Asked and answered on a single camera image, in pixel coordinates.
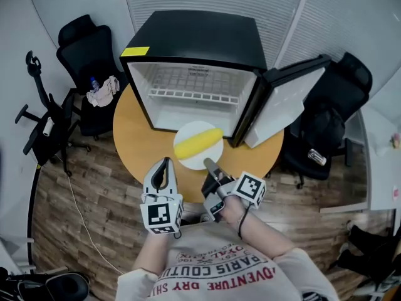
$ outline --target yellow label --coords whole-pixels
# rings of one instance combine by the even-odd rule
[[[125,50],[121,54],[121,57],[126,57],[126,56],[145,56],[146,53],[148,52],[148,50],[149,50],[149,47],[125,48]]]

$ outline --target wrist strap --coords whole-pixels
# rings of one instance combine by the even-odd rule
[[[248,207],[245,210],[244,216],[241,218],[240,222],[239,222],[239,226],[238,226],[238,236],[240,239],[242,239],[242,234],[241,234],[241,227],[242,224],[245,220],[245,217],[247,216],[248,212],[249,212],[249,208],[251,207],[251,205],[253,205],[253,203],[249,204]]]

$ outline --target fridge shelf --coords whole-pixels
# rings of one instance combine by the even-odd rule
[[[148,95],[238,105],[241,80],[236,73],[203,66],[158,67]]]

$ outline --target round wooden table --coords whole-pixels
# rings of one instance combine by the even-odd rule
[[[179,193],[184,201],[201,203],[201,192],[207,171],[193,171],[175,158],[173,140],[175,133],[152,130],[140,108],[130,85],[122,93],[113,121],[114,143],[123,164],[133,177],[143,184],[146,173],[163,157],[171,157]],[[224,140],[223,155],[217,162],[228,174],[239,177],[242,171],[263,177],[270,171],[283,144],[284,131],[250,149],[246,144],[232,148]]]

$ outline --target plastic bottle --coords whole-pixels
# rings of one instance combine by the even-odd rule
[[[97,92],[99,90],[99,83],[95,80],[95,77],[90,77],[90,83],[92,85],[92,89],[94,92]]]

